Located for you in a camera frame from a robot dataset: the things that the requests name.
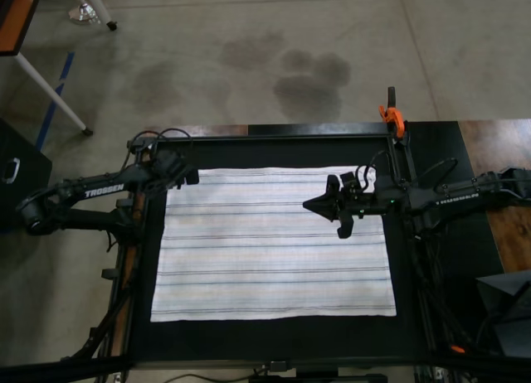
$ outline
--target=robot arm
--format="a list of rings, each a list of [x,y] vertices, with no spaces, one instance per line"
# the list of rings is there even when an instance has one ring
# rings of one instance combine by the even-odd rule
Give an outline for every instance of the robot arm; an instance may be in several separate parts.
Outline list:
[[[29,196],[17,209],[30,235],[49,235],[58,229],[107,230],[119,243],[134,242],[139,230],[132,218],[132,202],[118,201],[110,213],[72,207],[85,199],[121,191],[154,197],[185,183],[199,183],[197,169],[187,163],[183,154],[162,150],[148,161],[131,164],[116,173],[65,180]]]
[[[392,177],[380,176],[374,192],[365,192],[352,173],[329,176],[326,192],[303,203],[303,207],[328,220],[341,222],[339,238],[352,234],[353,216],[385,215],[396,210],[412,218],[415,234],[422,236],[448,221],[474,211],[505,206],[531,206],[531,171],[509,168],[487,172],[464,182],[420,188],[397,185]]]

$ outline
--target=chrome base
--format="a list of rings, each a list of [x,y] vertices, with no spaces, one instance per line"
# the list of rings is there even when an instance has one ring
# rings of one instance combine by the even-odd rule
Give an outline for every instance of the chrome base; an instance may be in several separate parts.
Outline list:
[[[68,12],[68,17],[70,21],[79,25],[90,25],[90,24],[99,24],[100,19],[96,14],[96,11],[86,0],[78,0],[80,2],[79,6],[72,8]]]

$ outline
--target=black box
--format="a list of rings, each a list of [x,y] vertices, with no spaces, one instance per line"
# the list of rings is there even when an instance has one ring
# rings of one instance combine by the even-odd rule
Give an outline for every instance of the black box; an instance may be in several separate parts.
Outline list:
[[[48,185],[51,161],[0,119],[0,228],[22,223],[15,212],[30,193]]]

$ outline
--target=table leg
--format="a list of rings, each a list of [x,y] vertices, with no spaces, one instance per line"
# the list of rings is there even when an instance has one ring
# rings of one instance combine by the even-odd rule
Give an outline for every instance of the table leg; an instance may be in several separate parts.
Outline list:
[[[115,31],[117,28],[116,21],[112,20],[103,2],[101,0],[90,0],[90,3],[92,4],[92,7],[96,10],[96,14],[98,14],[100,20],[107,24],[107,27],[109,27],[111,31]]]
[[[33,65],[31,65],[29,61],[26,60],[26,57],[24,57],[22,53],[18,53],[15,56],[15,60],[17,60],[20,66],[27,72],[27,74],[30,75],[44,91],[46,91],[46,93],[51,97],[51,99],[57,105],[59,105],[59,108],[61,108],[65,112],[65,114],[68,115],[68,117],[80,127],[81,131],[85,136],[91,136],[93,134],[92,130],[86,127],[83,121],[79,119],[76,113],[72,111],[71,108],[66,104],[66,102],[52,89],[52,87],[44,80],[41,74],[39,74],[37,70],[33,68]]]

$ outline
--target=concrete floor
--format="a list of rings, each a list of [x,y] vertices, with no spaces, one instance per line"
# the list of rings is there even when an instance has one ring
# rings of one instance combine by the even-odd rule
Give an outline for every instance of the concrete floor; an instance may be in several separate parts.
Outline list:
[[[56,112],[52,181],[116,170],[145,128],[379,121],[389,85],[409,120],[529,117],[531,0],[104,1],[117,32],[41,0],[22,48],[54,86],[75,52],[63,97],[95,131]],[[1,114],[33,143],[49,103],[0,59]],[[74,352],[107,307],[105,234],[14,232],[0,247],[0,364]],[[131,381],[163,379],[145,373]]]

